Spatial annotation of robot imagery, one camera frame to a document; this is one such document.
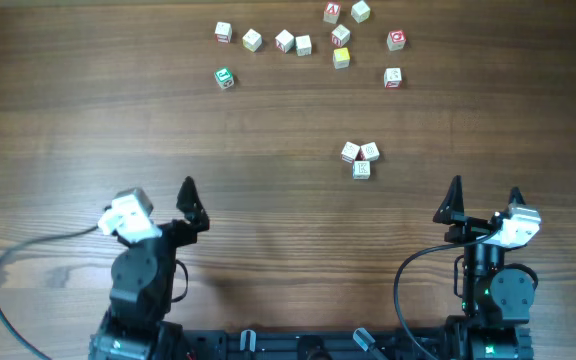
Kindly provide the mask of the white K block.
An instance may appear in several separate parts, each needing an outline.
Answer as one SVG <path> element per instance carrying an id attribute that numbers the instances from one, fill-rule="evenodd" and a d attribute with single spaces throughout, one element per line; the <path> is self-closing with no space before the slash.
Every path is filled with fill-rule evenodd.
<path id="1" fill-rule="evenodd" d="M 371 175 L 371 162 L 370 161 L 354 161 L 352 167 L 352 177 L 355 180 L 369 179 Z"/>

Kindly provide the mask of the white O block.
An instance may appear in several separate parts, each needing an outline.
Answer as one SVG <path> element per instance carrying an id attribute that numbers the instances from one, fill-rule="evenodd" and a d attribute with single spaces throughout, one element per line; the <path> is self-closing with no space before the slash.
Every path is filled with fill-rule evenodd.
<path id="1" fill-rule="evenodd" d="M 380 157 L 380 152 L 375 142 L 370 142 L 360 146 L 359 159 L 362 161 L 376 161 Z"/>

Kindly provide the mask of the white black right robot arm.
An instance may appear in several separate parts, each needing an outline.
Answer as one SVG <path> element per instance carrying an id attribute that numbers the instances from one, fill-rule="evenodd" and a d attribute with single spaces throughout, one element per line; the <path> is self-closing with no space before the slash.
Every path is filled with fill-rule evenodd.
<path id="1" fill-rule="evenodd" d="M 530 308 L 538 276 L 530 267 L 506 263 L 505 255 L 525 247 L 539 232 L 541 216 L 528 206 L 517 187 L 508 205 L 491 219 L 465 214 L 462 179 L 451 181 L 446 197 L 433 217 L 449 226 L 444 240 L 463 247 L 454 261 L 453 284 L 462 300 L 462 316 L 450 316 L 443 329 L 441 359 L 529 360 L 534 357 Z"/>

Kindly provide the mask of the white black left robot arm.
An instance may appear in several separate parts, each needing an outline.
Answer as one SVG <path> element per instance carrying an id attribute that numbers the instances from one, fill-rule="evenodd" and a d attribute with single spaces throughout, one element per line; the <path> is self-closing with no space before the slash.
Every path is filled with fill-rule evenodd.
<path id="1" fill-rule="evenodd" d="M 164 320 L 173 303 L 175 272 L 186 266 L 178 248 L 197 242 L 210 228 L 192 177 L 184 179 L 177 195 L 182 220 L 157 225 L 150 219 L 153 204 L 141 188 L 117 193 L 98 221 L 127 249 L 111 267 L 110 306 L 89 343 L 90 359 L 195 359 L 183 327 Z"/>

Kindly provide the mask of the green J block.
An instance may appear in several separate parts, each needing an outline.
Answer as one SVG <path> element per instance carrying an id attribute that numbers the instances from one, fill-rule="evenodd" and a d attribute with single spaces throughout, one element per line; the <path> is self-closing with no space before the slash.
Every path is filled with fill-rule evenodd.
<path id="1" fill-rule="evenodd" d="M 223 67 L 214 72 L 214 77 L 219 87 L 224 90 L 234 85 L 235 80 L 232 72 Z"/>

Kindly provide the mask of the white block red base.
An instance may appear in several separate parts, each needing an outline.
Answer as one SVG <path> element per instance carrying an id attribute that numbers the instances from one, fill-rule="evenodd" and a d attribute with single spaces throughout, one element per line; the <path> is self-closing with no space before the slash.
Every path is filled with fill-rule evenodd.
<path id="1" fill-rule="evenodd" d="M 401 69 L 386 68 L 384 71 L 383 81 L 385 88 L 399 88 L 403 81 Z"/>

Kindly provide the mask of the white block red bottom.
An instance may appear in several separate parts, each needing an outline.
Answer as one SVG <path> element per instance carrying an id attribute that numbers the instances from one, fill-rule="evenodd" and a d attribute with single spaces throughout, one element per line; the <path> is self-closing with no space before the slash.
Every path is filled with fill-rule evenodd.
<path id="1" fill-rule="evenodd" d="M 218 22 L 215 27 L 215 38 L 220 43 L 230 43 L 232 38 L 232 25 L 227 22 Z"/>

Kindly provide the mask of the white block yellow side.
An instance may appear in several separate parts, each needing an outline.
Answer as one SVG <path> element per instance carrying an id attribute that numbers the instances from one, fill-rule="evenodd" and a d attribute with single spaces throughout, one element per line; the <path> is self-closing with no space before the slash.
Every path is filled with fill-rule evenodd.
<path id="1" fill-rule="evenodd" d="M 251 52 L 256 52 L 262 45 L 263 39 L 259 32 L 249 29 L 242 37 L 243 45 Z"/>

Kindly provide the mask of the red O block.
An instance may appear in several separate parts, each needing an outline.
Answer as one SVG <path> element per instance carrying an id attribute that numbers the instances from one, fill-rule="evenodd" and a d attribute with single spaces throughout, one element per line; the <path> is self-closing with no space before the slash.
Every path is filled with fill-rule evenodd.
<path id="1" fill-rule="evenodd" d="M 407 38 L 403 30 L 393 30 L 388 33 L 387 46 L 390 51 L 402 50 Z"/>

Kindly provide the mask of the white block red X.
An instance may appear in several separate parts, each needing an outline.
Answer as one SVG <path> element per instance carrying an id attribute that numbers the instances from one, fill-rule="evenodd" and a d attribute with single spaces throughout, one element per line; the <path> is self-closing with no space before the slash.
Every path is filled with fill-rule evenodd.
<path id="1" fill-rule="evenodd" d="M 275 46 L 283 53 L 288 53 L 295 43 L 295 37 L 286 29 L 275 37 Z"/>

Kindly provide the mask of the white block green side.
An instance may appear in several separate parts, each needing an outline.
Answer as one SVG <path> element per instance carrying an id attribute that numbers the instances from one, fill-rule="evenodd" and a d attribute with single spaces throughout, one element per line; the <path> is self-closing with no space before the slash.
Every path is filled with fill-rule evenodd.
<path id="1" fill-rule="evenodd" d="M 309 35 L 295 38 L 296 53 L 298 56 L 307 56 L 312 53 L 312 43 Z"/>

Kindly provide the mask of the white block red U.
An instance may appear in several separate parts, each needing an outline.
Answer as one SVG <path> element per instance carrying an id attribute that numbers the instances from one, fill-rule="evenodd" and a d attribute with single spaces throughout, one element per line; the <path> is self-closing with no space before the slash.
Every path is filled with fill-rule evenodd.
<path id="1" fill-rule="evenodd" d="M 337 48 L 344 47 L 345 44 L 350 40 L 350 37 L 351 37 L 350 30 L 342 24 L 338 25 L 331 32 L 331 42 Z"/>

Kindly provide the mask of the plain white top block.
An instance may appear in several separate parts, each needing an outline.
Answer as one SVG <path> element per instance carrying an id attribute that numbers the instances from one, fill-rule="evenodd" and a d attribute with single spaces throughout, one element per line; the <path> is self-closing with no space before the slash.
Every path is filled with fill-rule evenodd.
<path id="1" fill-rule="evenodd" d="M 371 14 L 371 8 L 365 0 L 359 0 L 351 8 L 351 16 L 357 23 L 366 21 Z"/>

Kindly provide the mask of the red A block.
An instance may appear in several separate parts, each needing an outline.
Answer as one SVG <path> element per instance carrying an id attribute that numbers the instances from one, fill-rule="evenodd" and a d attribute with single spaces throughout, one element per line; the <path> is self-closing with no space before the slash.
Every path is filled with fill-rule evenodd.
<path id="1" fill-rule="evenodd" d="M 341 4 L 339 2 L 329 1 L 323 11 L 323 21 L 336 24 L 341 12 Z"/>

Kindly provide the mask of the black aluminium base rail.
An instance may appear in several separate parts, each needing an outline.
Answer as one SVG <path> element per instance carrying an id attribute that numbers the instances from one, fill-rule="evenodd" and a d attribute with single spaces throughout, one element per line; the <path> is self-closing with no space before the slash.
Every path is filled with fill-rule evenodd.
<path id="1" fill-rule="evenodd" d="M 107 332 L 91 337 L 90 359 L 509 359 L 535 357 L 527 329 L 488 331 L 460 341 L 441 328 L 414 332 L 414 345 L 403 330 L 372 332 L 268 333 L 246 330 L 184 331 L 145 337 Z"/>

